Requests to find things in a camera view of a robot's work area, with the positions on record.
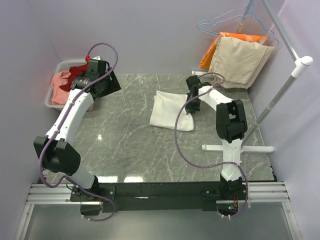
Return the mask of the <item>white floral print t-shirt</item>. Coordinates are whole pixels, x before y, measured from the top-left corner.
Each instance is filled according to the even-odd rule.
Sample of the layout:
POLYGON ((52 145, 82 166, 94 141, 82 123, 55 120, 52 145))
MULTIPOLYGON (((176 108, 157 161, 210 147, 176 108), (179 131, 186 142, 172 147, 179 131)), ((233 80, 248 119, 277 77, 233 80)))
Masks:
MULTIPOLYGON (((156 91, 154 104, 149 120, 149 124, 154 127, 174 130, 178 113, 187 101, 186 94, 175 94, 156 91)), ((177 131, 190 132, 194 130, 194 120, 191 114, 187 114, 183 109, 178 123, 177 131)))

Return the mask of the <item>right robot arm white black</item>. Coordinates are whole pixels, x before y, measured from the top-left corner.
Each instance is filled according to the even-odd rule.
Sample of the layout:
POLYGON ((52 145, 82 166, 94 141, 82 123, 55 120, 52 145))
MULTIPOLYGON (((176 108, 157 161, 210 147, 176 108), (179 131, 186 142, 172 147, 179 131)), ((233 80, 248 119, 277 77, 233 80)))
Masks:
POLYGON ((201 82, 198 76, 186 79, 189 92, 185 111, 194 114, 200 111, 201 102, 215 110, 215 129, 222 141, 223 165, 220 174, 219 194, 226 200, 244 190, 241 163, 241 144, 248 130, 244 104, 241 100, 226 97, 216 89, 209 89, 209 82, 201 82))

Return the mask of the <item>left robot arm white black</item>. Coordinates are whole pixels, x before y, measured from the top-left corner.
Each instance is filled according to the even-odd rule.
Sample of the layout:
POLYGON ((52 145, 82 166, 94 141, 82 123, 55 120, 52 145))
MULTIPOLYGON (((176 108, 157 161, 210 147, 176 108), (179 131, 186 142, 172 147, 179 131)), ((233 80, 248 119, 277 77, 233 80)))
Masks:
POLYGON ((121 89, 113 68, 105 60, 87 60, 87 69, 75 78, 69 97, 58 119, 44 137, 33 142, 39 159, 39 173, 48 170, 63 174, 75 185, 82 187, 88 201, 100 195, 98 178, 81 165, 81 156, 73 147, 77 129, 88 108, 96 99, 121 89))

